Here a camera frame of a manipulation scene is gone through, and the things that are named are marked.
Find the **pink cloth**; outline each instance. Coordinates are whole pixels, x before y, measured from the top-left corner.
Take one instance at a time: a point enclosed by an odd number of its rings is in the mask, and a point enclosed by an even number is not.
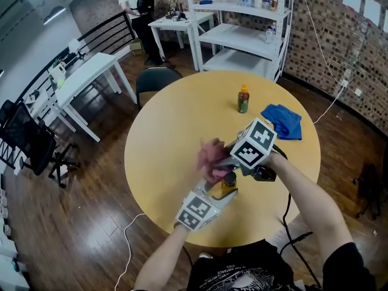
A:
[[[225,142],[220,141],[218,138],[212,139],[205,144],[201,140],[201,151],[198,153],[197,169],[200,170],[205,167],[204,178],[212,184],[220,182],[228,173],[226,170],[215,169],[213,167],[216,162],[229,156],[229,151],[224,145]]]

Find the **wall trim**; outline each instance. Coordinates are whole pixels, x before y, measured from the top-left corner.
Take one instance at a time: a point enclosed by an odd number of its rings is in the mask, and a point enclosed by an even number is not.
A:
[[[295,83],[297,83],[297,84],[299,84],[299,85],[301,85],[309,90],[312,90],[314,93],[319,94],[320,96],[326,98],[330,102],[333,102],[335,99],[335,97],[333,97],[332,95],[324,92],[323,90],[316,88],[314,85],[306,82],[305,80],[299,79],[296,76],[293,76],[287,72],[283,72],[283,74],[281,76],[284,79],[290,80],[290,81],[295,82]],[[339,99],[336,100],[335,104],[340,106],[345,111],[349,112],[351,115],[358,118],[361,122],[363,122],[366,126],[368,126],[370,129],[372,129],[375,133],[380,135],[384,140],[386,140],[388,142],[388,135],[386,135],[382,130],[380,130],[374,123],[372,123],[367,118],[365,118],[360,112],[357,112],[356,110],[354,110],[353,108],[351,108],[347,104],[343,103]]]

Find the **white wall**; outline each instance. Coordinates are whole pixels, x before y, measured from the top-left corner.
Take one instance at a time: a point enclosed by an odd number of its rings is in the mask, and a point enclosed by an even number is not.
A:
[[[43,26],[36,13],[30,14],[0,43],[0,106],[15,101],[31,80],[74,38],[79,31],[72,14],[64,12]],[[40,85],[47,75],[38,80]],[[0,161],[0,173],[5,164]]]

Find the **white shelf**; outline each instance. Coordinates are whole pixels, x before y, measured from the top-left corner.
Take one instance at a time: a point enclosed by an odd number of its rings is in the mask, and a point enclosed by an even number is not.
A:
[[[264,58],[224,48],[205,63],[203,68],[205,70],[244,71],[271,79],[269,76],[271,63]]]
[[[221,24],[199,37],[202,42],[228,46],[271,60],[278,57],[275,44],[266,43],[266,33],[237,25]]]
[[[213,0],[212,4],[195,4],[194,10],[219,10],[219,11],[230,11],[242,14],[255,15],[263,18],[269,18],[274,21],[280,21],[284,19],[289,13],[289,9],[285,9],[283,13],[276,11],[265,10],[263,8],[245,7],[239,5],[240,2],[237,0],[226,0],[225,2],[217,2]]]

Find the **ceiling light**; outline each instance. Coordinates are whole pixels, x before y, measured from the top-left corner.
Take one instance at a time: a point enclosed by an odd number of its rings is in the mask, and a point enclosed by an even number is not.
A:
[[[44,19],[43,24],[46,25],[50,21],[52,21],[54,18],[56,18],[59,14],[65,12],[66,9],[64,7],[55,7],[51,10],[50,14]]]

